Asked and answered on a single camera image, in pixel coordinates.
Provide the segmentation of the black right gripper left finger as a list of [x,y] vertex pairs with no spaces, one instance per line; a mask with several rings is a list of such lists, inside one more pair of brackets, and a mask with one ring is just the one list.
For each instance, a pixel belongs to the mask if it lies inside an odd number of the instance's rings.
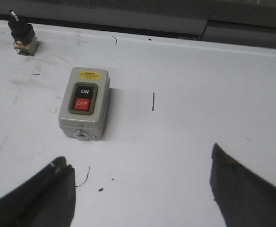
[[0,227],[69,227],[75,207],[75,170],[57,157],[0,198]]

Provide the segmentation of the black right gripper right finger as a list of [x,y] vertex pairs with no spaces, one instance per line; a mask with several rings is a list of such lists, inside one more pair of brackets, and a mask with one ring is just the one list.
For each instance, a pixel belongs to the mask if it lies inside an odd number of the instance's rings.
[[212,150],[210,186],[228,227],[276,227],[276,187],[225,153]]

